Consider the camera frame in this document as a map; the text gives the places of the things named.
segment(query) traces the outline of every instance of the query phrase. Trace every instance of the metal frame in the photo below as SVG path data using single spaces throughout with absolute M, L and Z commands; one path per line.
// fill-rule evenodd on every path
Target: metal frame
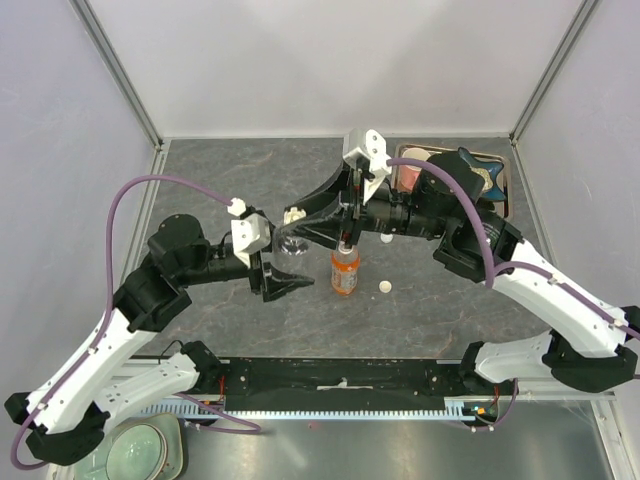
M 632 480 L 638 478 L 636 469 L 627 452 L 625 442 L 620 435 L 616 417 L 610 402 L 591 402 L 596 418 L 598 432 L 604 445 L 611 473 L 615 480 Z
M 118 59 L 113 46 L 111 45 L 102 25 L 100 24 L 93 8 L 91 7 L 90 1 L 69 0 L 69 2 L 78 14 L 79 19 L 83 22 L 87 33 L 96 45 L 98 52 L 100 53 L 103 61 L 105 62 L 108 70 L 113 76 L 127 103 L 133 110 L 146 136 L 148 137 L 149 141 L 156 147 L 156 155 L 154 158 L 151 173 L 162 173 L 167 159 L 170 142 L 163 142 L 163 138 L 153 124 L 149 113 L 140 100 L 139 95 L 133 87 L 131 80 L 129 79 L 122 63 Z M 536 202 L 534 200 L 531 185 L 528 181 L 528 176 L 526 175 L 526 168 L 524 167 L 524 162 L 522 161 L 522 157 L 520 155 L 520 152 L 518 151 L 518 141 L 522 137 L 531 119 L 535 115 L 539 105 L 544 100 L 546 93 L 548 92 L 550 86 L 560 72 L 563 64 L 565 63 L 571 50 L 573 49 L 573 46 L 575 45 L 580 34 L 587 25 L 598 4 L 599 0 L 582 1 L 567 31 L 560 41 L 560 44 L 556 48 L 551 61 L 543 72 L 542 77 L 540 78 L 540 81 L 538 82 L 533 94 L 529 98 L 513 130 L 509 134 L 509 138 L 511 139 L 514 151 L 516 165 L 523 181 L 525 195 L 531 208 L 531 213 L 533 216 L 538 238 L 541 242 L 542 253 L 551 262 L 555 262 L 555 255 L 551 242 L 549 240 L 549 236 L 547 234 L 547 230 L 544 225 L 544 221 L 542 220 L 541 215 L 536 209 Z M 474 136 L 494 135 L 496 134 L 483 134 Z M 123 271 L 123 278 L 135 268 L 138 261 L 157 191 L 158 182 L 150 182 L 147 184 L 140 207 L 140 212 L 136 220 L 134 232 L 131 238 L 130 248 L 127 254 L 125 268 Z M 154 360 L 130 360 L 116 373 L 112 380 L 113 382 L 122 381 L 126 378 L 146 371 L 149 368 L 153 368 L 154 365 Z M 636 472 L 635 465 L 631 461 L 630 456 L 627 452 L 628 446 L 625 446 L 624 439 L 621 438 L 620 432 L 617 427 L 616 417 L 612 409 L 612 402 L 615 401 L 615 395 L 613 392 L 604 392 L 599 395 L 591 395 L 569 389 L 568 387 L 565 387 L 564 385 L 561 385 L 553 380 L 536 382 L 522 381 L 520 384 L 520 390 L 520 398 L 522 399 L 522 401 L 591 400 L 592 408 L 597 421 L 597 428 L 600 433 L 614 478 L 616 480 L 630 480 L 640 478 L 640 475 L 638 475 L 638 473 Z M 466 400 L 476 401 L 483 399 L 480 397 L 469 397 Z M 73 468 L 52 465 L 48 469 L 46 478 L 52 480 L 70 480 L 71 478 L 73 478 Z
M 573 49 L 573 46 L 576 43 L 576 40 L 584 30 L 587 22 L 591 18 L 591 15 L 595 11 L 595 8 L 600 3 L 600 0 L 583 0 L 580 6 L 578 7 L 578 11 L 574 15 L 571 23 L 569 24 L 569 28 L 565 32 L 562 40 L 560 40 L 560 44 L 556 48 L 556 51 L 553 53 L 551 57 L 551 61 L 547 65 L 538 85 L 536 86 L 533 94 L 529 98 L 527 105 L 524 107 L 520 118 L 516 122 L 513 131 L 510 134 L 510 138 L 512 143 L 517 144 L 520 137 L 522 137 L 522 133 L 527 128 L 527 125 L 531 121 L 531 118 L 538 110 L 538 106 L 542 102 L 542 99 L 545 97 L 547 90 L 553 83 L 553 80 L 558 75 L 558 72 L 562 68 L 562 65 L 566 61 L 569 53 Z
M 89 0 L 69 0 L 69 3 L 71 3 L 78 14 L 78 18 L 84 24 L 89 37 L 93 40 L 102 60 L 107 66 L 107 69 L 109 69 L 109 72 L 113 76 L 113 79 L 118 85 L 118 88 L 122 92 L 125 100 L 133 110 L 136 118 L 140 122 L 140 126 L 144 130 L 147 138 L 153 145 L 155 145 L 156 148 L 160 148 L 162 145 L 162 137 L 153 124 L 149 113 L 144 108 L 138 93 L 133 87 L 122 63 L 118 59 L 118 56 L 116 55 L 107 34 L 102 28 L 96 13 L 91 7 Z

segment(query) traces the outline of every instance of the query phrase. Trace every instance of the gray marble surface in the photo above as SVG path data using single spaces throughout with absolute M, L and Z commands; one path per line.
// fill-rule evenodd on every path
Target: gray marble surface
M 390 139 L 391 154 L 398 142 Z M 512 158 L 506 139 L 412 139 Z M 265 210 L 272 221 L 283 207 L 324 181 L 341 161 L 341 139 L 173 141 L 165 174 L 194 180 Z M 537 244 L 518 171 L 513 165 L 513 223 Z M 226 209 L 174 184 L 160 186 L 148 232 L 175 213 L 195 215 L 207 238 L 229 229 Z M 470 342 L 504 342 L 535 335 L 545 325 L 507 297 L 453 274 L 431 258 L 436 242 L 395 237 L 383 244 L 363 234 L 358 288 L 346 298 L 329 283 L 330 252 L 313 247 L 297 267 L 312 287 L 263 304 L 247 280 L 191 287 L 193 305 L 140 353 L 159 354 L 173 339 L 200 339 L 221 356 L 460 358 Z M 393 289 L 380 293 L 389 280 Z

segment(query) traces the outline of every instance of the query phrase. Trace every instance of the plastic bottle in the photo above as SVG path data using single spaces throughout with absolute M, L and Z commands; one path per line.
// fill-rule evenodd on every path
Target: plastic bottle
M 358 283 L 360 254 L 356 247 L 347 247 L 340 242 L 331 252 L 331 286 L 340 295 L 350 295 Z

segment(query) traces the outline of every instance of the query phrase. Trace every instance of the purple cable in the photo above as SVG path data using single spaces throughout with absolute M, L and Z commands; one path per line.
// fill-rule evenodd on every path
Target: purple cable
M 456 182 L 451 175 L 449 175 L 441 168 L 435 166 L 432 163 L 422 160 L 415 160 L 413 158 L 392 158 L 390 160 L 387 160 L 387 165 L 409 165 L 411 167 L 422 168 L 423 170 L 426 170 L 432 175 L 438 177 L 438 179 L 440 179 L 447 187 L 452 190 L 453 194 L 456 196 L 456 198 L 460 202 L 460 205 L 462 205 L 462 208 L 467 214 L 469 222 L 471 222 L 471 227 L 476 234 L 478 244 L 480 245 L 480 253 L 482 254 L 482 263 L 484 264 L 484 283 L 487 288 L 492 288 L 493 280 L 495 278 L 495 273 L 493 271 L 495 262 L 493 261 L 491 246 L 487 242 L 487 234 L 484 231 L 484 226 L 482 225 L 482 220 L 480 220 L 480 215 L 478 215 L 476 207 L 473 205 L 473 202 L 466 194 L 464 189 L 460 186 L 460 184 L 458 184 L 458 182 Z
M 100 326 L 98 332 L 96 333 L 95 338 L 89 345 L 89 348 L 91 349 L 96 348 L 98 346 L 103 335 L 109 328 L 109 324 L 111 323 L 111 314 L 113 312 L 113 222 L 115 220 L 116 210 L 118 208 L 118 205 L 120 204 L 120 200 L 122 200 L 122 197 L 124 197 L 125 193 L 127 193 L 132 187 L 134 187 L 135 185 L 138 185 L 139 183 L 152 182 L 156 180 L 162 180 L 165 182 L 172 182 L 172 183 L 177 183 L 179 185 L 184 185 L 185 187 L 190 187 L 194 190 L 197 190 L 198 192 L 203 193 L 206 196 L 213 198 L 214 200 L 217 200 L 218 202 L 223 203 L 228 207 L 232 205 L 232 201 L 230 198 L 223 197 L 222 195 L 212 192 L 211 190 L 201 187 L 200 185 L 193 183 L 189 180 L 185 180 L 178 177 L 172 177 L 169 175 L 143 175 L 141 177 L 137 177 L 137 178 L 134 178 L 133 180 L 130 180 L 129 182 L 125 183 L 120 190 L 118 190 L 118 193 L 116 193 L 116 196 L 114 197 L 113 202 L 111 203 L 111 207 L 109 208 L 109 214 L 107 215 L 106 242 L 105 242 L 106 243 L 105 256 L 106 256 L 106 264 L 107 264 L 107 306 L 105 308 L 105 319 L 102 322 L 102 325 Z M 86 361 L 88 357 L 89 357 L 89 354 L 86 351 L 82 355 L 80 355 L 78 360 L 75 361 L 75 363 L 69 368 L 69 370 L 67 370 L 60 377 L 60 379 L 51 386 L 49 391 L 42 397 L 39 404 L 46 405 L 47 402 L 49 402 L 49 400 L 51 400 L 51 398 L 56 394 L 56 392 L 60 390 L 62 385 L 64 385 L 64 383 L 71 377 L 71 375 L 73 375 L 74 372 L 78 370 L 78 368 L 80 368 L 80 366 Z M 18 458 L 18 447 L 20 445 L 20 442 L 22 441 L 22 437 L 24 437 L 24 434 L 27 431 L 28 426 L 31 424 L 31 422 L 33 422 L 33 420 L 38 416 L 39 413 L 40 413 L 40 409 L 36 406 L 36 408 L 33 409 L 33 412 L 31 412 L 27 416 L 25 421 L 22 422 L 22 425 L 20 425 L 20 428 L 18 429 L 18 432 L 16 433 L 16 436 L 13 439 L 13 443 L 11 444 L 11 463 L 18 470 L 36 470 L 38 468 L 44 467 L 47 464 L 46 462 L 39 462 L 39 463 L 33 463 L 28 465 L 28 464 L 22 463 Z
M 524 270 L 529 270 L 530 272 L 537 273 L 538 275 L 540 275 L 541 277 L 543 277 L 547 281 L 551 280 L 553 278 L 553 274 L 551 272 L 548 272 L 547 270 L 545 270 L 542 267 L 539 267 L 537 265 L 532 265 L 532 264 L 526 263 L 526 262 L 504 262 L 504 263 L 501 263 L 500 265 L 496 266 L 495 273 L 497 275 L 500 272 L 503 272 L 505 270 L 509 270 L 511 268 L 522 268 Z M 607 323 L 609 323 L 610 325 L 615 325 L 615 318 L 613 318 L 603 308 L 601 308 L 599 305 L 596 305 L 595 303 L 593 303 L 591 300 L 589 300 L 587 297 L 585 297 L 582 293 L 577 291 L 571 285 L 569 285 L 568 283 L 558 283 L 557 285 L 558 285 L 558 287 L 563 289 L 565 292 L 567 292 L 569 295 L 571 295 L 573 298 L 575 298 L 577 301 L 579 301 L 582 305 L 584 305 L 589 310 L 594 312 L 596 315 L 602 317 L 602 319 L 605 320 Z M 635 338 L 636 340 L 640 340 L 640 334 L 638 332 L 636 332 L 635 330 L 633 330 L 632 328 L 630 328 L 630 327 L 628 327 L 626 325 L 620 325 L 617 328 L 622 330 L 627 335 Z
M 473 226 L 473 231 L 476 234 L 476 239 L 478 240 L 478 243 L 480 245 L 482 260 L 484 262 L 485 285 L 487 287 L 491 288 L 493 286 L 494 279 L 500 272 L 511 268 L 523 268 L 535 272 L 547 280 L 553 278 L 553 274 L 551 274 L 544 268 L 526 262 L 504 262 L 496 266 L 494 264 L 491 248 L 487 242 L 487 235 L 484 231 L 484 227 L 482 226 L 482 220 L 480 219 L 478 212 L 471 202 L 471 199 L 464 192 L 463 188 L 447 172 L 429 162 L 414 160 L 411 158 L 392 158 L 390 160 L 387 160 L 387 165 L 410 165 L 413 167 L 422 168 L 438 177 L 445 183 L 445 185 L 447 185 L 447 187 L 449 187 L 453 191 L 456 198 L 460 201 L 462 207 L 464 208 L 464 211 L 467 214 L 471 225 Z M 582 303 L 584 306 L 586 306 L 588 309 L 590 309 L 592 312 L 602 317 L 606 322 L 612 325 L 615 324 L 615 319 L 610 314 L 608 314 L 604 309 L 600 308 L 600 306 L 589 300 L 582 293 L 578 292 L 571 285 L 566 283 L 558 283 L 558 286 L 573 298 L 578 300 L 580 303 Z M 640 340 L 640 333 L 636 332 L 632 328 L 625 325 L 617 326 L 617 328 L 622 330 L 627 335 L 635 338 L 636 340 Z
M 188 400 L 190 402 L 195 403 L 196 405 L 198 405 L 200 408 L 202 408 L 203 410 L 207 410 L 211 413 L 215 413 L 216 415 L 218 415 L 220 418 L 224 418 L 226 420 L 229 420 L 231 422 L 234 423 L 238 423 L 240 425 L 244 425 L 245 427 L 249 427 L 251 428 L 251 430 L 237 430 L 235 428 L 224 428 L 224 427 L 207 427 L 205 425 L 201 425 L 200 426 L 200 430 L 210 430 L 212 432 L 220 432 L 220 433 L 235 433 L 238 435 L 258 435 L 260 432 L 262 432 L 262 427 L 256 423 L 250 422 L 248 420 L 243 420 L 242 418 L 238 418 L 238 417 L 233 417 L 231 415 L 227 415 L 226 413 L 224 413 L 222 410 L 213 407 L 211 405 L 206 405 L 204 403 L 202 403 L 201 401 L 199 401 L 197 398 L 193 398 L 189 395 L 186 395 L 184 393 L 176 393 L 177 397 L 180 398 L 184 398 L 185 400 Z

